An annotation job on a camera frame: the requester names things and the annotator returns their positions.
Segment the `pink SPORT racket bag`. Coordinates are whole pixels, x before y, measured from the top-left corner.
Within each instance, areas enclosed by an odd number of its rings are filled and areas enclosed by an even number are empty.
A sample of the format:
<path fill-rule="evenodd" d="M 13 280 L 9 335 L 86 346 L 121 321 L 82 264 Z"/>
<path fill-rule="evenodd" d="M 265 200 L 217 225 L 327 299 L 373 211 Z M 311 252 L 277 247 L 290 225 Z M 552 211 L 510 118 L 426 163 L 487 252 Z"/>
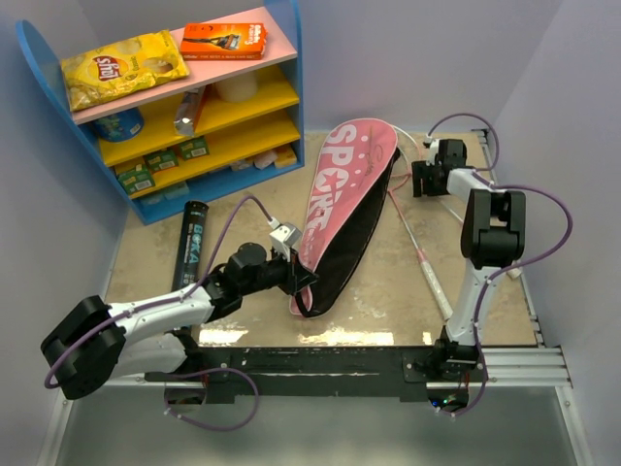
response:
<path fill-rule="evenodd" d="M 318 280 L 291 299 L 292 315 L 322 316 L 336 303 L 376 230 L 398 156 L 396 130 L 381 119 L 346 121 L 326 136 L 299 248 Z"/>

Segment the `black BOKA shuttlecock tube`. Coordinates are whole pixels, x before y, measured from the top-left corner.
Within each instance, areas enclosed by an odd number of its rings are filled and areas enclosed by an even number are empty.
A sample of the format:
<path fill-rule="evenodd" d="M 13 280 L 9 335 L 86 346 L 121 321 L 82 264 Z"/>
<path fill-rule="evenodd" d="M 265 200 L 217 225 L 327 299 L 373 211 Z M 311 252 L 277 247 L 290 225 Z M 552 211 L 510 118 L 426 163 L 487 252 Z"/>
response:
<path fill-rule="evenodd" d="M 184 205 L 172 291 L 198 280 L 208 211 L 209 206 L 204 202 L 188 201 Z"/>

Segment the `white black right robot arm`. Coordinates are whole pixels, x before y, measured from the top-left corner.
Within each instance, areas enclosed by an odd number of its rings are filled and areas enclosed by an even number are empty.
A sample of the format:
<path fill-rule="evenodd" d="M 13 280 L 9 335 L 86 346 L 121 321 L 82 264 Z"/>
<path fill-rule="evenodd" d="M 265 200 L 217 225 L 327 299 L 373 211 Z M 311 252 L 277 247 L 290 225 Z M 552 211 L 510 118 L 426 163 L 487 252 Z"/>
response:
<path fill-rule="evenodd" d="M 430 380 L 455 381 L 482 363 L 480 337 L 496 281 L 525 249 L 526 195 L 497 188 L 467 164 L 457 139 L 425 138 L 427 159 L 411 164 L 413 195 L 452 195 L 466 205 L 460 250 L 466 260 L 457 304 L 433 349 L 416 370 Z"/>

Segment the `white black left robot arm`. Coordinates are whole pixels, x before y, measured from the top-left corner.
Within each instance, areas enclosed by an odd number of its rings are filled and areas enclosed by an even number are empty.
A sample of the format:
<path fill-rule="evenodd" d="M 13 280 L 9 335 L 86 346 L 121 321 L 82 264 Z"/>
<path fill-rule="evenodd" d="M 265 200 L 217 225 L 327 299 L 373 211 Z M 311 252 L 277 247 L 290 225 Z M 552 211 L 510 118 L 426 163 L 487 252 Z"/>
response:
<path fill-rule="evenodd" d="M 178 291 L 133 303 L 106 304 L 98 295 L 86 297 L 41 343 L 49 365 L 44 387 L 61 389 L 69 400 L 83 398 L 111 379 L 121 356 L 140 342 L 229 316 L 244 297 L 274 287 L 299 298 L 317 280 L 296 250 L 266 252 L 245 243 L 200 283 Z"/>

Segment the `green gum box right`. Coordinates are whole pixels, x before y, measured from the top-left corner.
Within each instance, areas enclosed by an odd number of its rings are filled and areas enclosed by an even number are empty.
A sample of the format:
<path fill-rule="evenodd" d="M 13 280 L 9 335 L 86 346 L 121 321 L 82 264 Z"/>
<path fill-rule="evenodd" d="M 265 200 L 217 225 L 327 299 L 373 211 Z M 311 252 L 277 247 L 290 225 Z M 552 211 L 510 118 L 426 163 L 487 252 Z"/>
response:
<path fill-rule="evenodd" d="M 196 137 L 176 145 L 178 157 L 183 160 L 190 160 L 206 156 L 210 153 L 207 140 L 204 136 Z"/>

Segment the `green gum box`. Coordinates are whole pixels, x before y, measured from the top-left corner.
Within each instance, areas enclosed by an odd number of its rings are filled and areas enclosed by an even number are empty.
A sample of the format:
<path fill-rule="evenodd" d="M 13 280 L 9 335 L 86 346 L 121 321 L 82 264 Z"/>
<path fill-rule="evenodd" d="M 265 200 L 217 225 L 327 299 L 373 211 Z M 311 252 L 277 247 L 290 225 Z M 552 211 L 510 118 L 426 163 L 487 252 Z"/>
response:
<path fill-rule="evenodd" d="M 116 179 L 128 195 L 155 187 L 151 172 L 144 163 L 118 165 Z"/>
<path fill-rule="evenodd" d="M 177 154 L 172 149 L 155 151 L 144 156 L 145 164 L 151 173 L 169 170 L 179 166 Z"/>
<path fill-rule="evenodd" d="M 176 145 L 178 157 L 183 160 L 190 160 L 206 156 L 210 153 L 207 140 L 204 136 L 196 137 Z"/>

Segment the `green gum box middle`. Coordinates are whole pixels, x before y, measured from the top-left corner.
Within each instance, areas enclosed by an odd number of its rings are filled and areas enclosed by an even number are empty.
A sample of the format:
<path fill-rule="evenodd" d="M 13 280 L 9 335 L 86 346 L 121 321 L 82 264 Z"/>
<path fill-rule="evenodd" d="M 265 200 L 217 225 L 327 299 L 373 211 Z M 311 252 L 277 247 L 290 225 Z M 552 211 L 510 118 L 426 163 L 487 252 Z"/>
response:
<path fill-rule="evenodd" d="M 179 166 L 177 154 L 172 149 L 155 151 L 144 156 L 145 164 L 151 173 L 169 170 Z"/>

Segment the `green gum box left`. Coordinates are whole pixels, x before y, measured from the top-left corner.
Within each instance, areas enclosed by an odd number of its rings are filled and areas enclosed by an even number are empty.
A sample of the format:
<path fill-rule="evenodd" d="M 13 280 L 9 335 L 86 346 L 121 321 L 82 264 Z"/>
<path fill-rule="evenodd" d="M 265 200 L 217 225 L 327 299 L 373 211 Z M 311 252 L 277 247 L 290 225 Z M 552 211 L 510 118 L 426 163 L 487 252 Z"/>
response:
<path fill-rule="evenodd" d="M 155 187 L 151 172 L 144 163 L 118 165 L 116 179 L 128 195 Z"/>

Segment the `blue wooden shelf unit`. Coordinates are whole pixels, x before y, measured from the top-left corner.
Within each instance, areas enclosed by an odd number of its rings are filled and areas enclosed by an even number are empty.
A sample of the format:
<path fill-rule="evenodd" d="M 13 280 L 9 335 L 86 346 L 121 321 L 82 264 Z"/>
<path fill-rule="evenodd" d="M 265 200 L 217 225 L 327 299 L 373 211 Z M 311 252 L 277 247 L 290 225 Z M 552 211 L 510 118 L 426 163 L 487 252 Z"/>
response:
<path fill-rule="evenodd" d="M 144 223 L 304 163 L 302 30 L 294 1 L 143 34 L 59 59 L 35 26 L 16 34 L 54 120 Z"/>

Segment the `silver orange foil box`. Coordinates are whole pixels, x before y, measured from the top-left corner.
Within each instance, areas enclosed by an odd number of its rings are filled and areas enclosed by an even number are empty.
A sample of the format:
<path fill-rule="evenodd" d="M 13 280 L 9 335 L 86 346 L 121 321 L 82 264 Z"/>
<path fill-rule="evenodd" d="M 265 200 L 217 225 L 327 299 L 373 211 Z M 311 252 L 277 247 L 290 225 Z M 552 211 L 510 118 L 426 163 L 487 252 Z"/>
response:
<path fill-rule="evenodd" d="M 177 107 L 174 128 L 178 135 L 193 137 L 202 112 L 207 88 L 205 86 L 197 87 L 186 91 Z"/>

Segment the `white paper roll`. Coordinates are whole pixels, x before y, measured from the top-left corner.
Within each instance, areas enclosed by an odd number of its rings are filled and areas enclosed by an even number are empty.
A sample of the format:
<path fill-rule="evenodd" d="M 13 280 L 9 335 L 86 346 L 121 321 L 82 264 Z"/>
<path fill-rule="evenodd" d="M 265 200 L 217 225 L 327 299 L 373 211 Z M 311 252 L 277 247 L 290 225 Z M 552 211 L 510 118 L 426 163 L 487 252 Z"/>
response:
<path fill-rule="evenodd" d="M 236 75 L 214 84 L 218 96 L 225 102 L 240 103 L 252 98 L 258 91 L 254 71 Z"/>

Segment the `blue round snack can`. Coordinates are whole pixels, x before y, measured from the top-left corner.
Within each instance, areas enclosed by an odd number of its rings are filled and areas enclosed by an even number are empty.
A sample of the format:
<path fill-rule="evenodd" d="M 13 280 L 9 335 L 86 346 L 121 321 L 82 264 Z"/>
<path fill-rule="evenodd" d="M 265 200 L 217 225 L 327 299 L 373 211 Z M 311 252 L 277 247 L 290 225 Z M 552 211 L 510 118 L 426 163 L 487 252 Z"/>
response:
<path fill-rule="evenodd" d="M 145 120 L 138 108 L 102 116 L 95 119 L 93 127 L 98 136 L 110 143 L 121 143 L 137 136 L 145 125 Z"/>

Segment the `orange Gillette razor box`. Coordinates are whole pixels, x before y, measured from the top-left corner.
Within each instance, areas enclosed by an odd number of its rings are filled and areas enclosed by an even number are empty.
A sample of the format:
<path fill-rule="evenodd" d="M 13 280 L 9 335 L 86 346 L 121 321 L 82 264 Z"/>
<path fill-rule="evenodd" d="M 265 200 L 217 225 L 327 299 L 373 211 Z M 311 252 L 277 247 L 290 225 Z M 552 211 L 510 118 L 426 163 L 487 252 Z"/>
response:
<path fill-rule="evenodd" d="M 188 23 L 180 53 L 187 60 L 258 60 L 263 57 L 267 38 L 261 22 Z"/>

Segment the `yellow Lays chips bag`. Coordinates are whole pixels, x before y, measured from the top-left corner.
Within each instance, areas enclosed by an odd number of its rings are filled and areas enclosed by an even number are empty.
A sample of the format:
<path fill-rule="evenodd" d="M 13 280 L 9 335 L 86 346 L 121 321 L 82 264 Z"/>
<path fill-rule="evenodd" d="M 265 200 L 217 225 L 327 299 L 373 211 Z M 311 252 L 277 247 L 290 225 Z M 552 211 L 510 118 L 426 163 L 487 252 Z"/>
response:
<path fill-rule="evenodd" d="M 168 30 L 90 50 L 63 59 L 60 65 L 73 112 L 185 79 L 190 74 Z"/>

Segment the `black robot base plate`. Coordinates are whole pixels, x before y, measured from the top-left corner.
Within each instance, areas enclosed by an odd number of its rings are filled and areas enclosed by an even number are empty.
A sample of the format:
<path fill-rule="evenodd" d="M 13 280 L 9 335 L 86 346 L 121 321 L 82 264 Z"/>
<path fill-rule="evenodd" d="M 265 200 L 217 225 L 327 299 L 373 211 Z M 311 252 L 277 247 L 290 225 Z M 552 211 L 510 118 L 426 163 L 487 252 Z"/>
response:
<path fill-rule="evenodd" d="M 487 380 L 482 363 L 456 379 L 430 380 L 416 370 L 431 347 L 198 348 L 173 374 L 150 372 L 150 383 L 197 383 L 210 403 L 251 395 L 248 375 L 262 396 L 382 397 L 466 405 L 466 388 Z"/>

